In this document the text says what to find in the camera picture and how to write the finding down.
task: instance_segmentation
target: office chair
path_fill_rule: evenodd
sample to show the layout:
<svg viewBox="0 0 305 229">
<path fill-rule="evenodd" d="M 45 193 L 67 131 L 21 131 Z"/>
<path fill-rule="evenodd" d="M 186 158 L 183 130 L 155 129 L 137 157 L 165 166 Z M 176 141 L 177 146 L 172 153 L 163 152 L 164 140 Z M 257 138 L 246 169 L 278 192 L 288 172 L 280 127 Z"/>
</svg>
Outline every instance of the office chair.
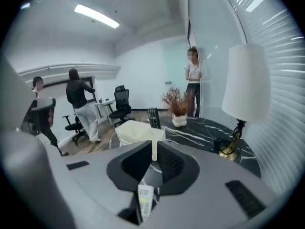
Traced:
<svg viewBox="0 0 305 229">
<path fill-rule="evenodd" d="M 121 125 L 129 120 L 134 120 L 134 118 L 130 118 L 127 115 L 131 113 L 132 108 L 129 105 L 129 90 L 125 89 L 124 86 L 118 86 L 115 88 L 115 104 L 116 111 L 111 113 L 109 117 L 111 119 L 120 119 L 119 122 L 115 123 L 114 126 Z"/>
<path fill-rule="evenodd" d="M 86 131 L 83 129 L 83 126 L 79 120 L 79 118 L 75 115 L 75 123 L 71 124 L 70 120 L 69 120 L 69 115 L 63 116 L 63 118 L 66 118 L 66 120 L 68 121 L 68 124 L 65 129 L 67 131 L 75 131 L 75 133 L 77 133 L 76 136 L 74 136 L 72 138 L 72 141 L 77 145 L 78 140 L 80 139 L 81 136 L 86 136 L 88 137 Z"/>
</svg>

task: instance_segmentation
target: dried plant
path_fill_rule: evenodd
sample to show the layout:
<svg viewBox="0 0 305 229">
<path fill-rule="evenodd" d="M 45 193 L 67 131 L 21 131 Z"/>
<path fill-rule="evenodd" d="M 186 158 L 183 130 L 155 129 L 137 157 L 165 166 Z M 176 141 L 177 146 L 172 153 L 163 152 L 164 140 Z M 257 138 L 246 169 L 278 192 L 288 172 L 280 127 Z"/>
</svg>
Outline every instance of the dried plant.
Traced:
<svg viewBox="0 0 305 229">
<path fill-rule="evenodd" d="M 171 87 L 166 94 L 163 94 L 162 101 L 166 103 L 168 110 L 178 117 L 187 114 L 193 95 L 194 90 L 184 92 L 183 96 L 181 96 L 179 88 Z"/>
</svg>

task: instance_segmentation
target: gold lamp base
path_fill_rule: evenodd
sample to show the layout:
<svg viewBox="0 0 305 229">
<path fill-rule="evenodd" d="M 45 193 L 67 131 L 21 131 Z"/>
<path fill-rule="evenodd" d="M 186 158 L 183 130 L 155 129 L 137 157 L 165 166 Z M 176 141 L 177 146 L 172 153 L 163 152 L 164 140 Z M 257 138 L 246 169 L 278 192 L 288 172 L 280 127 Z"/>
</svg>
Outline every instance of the gold lamp base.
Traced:
<svg viewBox="0 0 305 229">
<path fill-rule="evenodd" d="M 224 146 L 219 149 L 219 155 L 227 160 L 235 161 L 239 155 L 237 148 L 237 141 L 242 136 L 242 131 L 245 121 L 238 120 L 237 127 L 233 131 L 233 136 L 230 143 L 226 142 Z"/>
<path fill-rule="evenodd" d="M 220 157 L 223 157 L 223 158 L 225 158 L 227 160 L 235 161 L 237 159 L 237 156 L 238 156 L 236 151 L 237 151 L 237 149 L 235 149 L 235 151 L 233 153 L 231 153 L 232 150 L 229 147 L 227 147 L 224 150 L 219 151 L 219 155 L 220 155 Z"/>
</svg>

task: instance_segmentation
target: dark pants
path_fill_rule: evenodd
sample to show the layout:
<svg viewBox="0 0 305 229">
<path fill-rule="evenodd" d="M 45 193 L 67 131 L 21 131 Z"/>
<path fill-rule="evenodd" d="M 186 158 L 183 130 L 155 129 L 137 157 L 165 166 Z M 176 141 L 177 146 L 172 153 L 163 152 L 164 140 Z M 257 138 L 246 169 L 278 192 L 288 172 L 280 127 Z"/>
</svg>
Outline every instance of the dark pants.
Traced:
<svg viewBox="0 0 305 229">
<path fill-rule="evenodd" d="M 197 101 L 197 109 L 196 109 L 196 113 L 195 113 L 195 117 L 199 117 L 199 111 L 200 111 L 200 83 L 189 83 L 187 85 L 186 91 L 191 91 L 194 90 L 194 94 L 192 96 L 192 98 L 190 99 L 190 103 L 188 106 L 188 116 L 194 116 L 194 100 L 196 97 L 196 101 Z"/>
<path fill-rule="evenodd" d="M 51 131 L 51 128 L 48 128 L 44 131 L 42 131 L 42 134 L 44 134 L 51 142 L 51 145 L 55 146 L 58 148 L 58 144 L 57 144 L 57 138 L 56 136 L 53 134 L 53 132 Z"/>
</svg>

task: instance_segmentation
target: chair headrest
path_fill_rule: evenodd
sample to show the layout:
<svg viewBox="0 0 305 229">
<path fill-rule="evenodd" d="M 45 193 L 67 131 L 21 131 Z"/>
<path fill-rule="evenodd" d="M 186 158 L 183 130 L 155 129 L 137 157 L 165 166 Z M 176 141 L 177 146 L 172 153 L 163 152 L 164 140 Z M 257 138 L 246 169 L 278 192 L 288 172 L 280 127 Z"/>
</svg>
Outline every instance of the chair headrest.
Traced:
<svg viewBox="0 0 305 229">
<path fill-rule="evenodd" d="M 116 88 L 115 88 L 115 92 L 121 92 L 121 91 L 124 91 L 125 90 L 125 86 L 117 86 Z"/>
</svg>

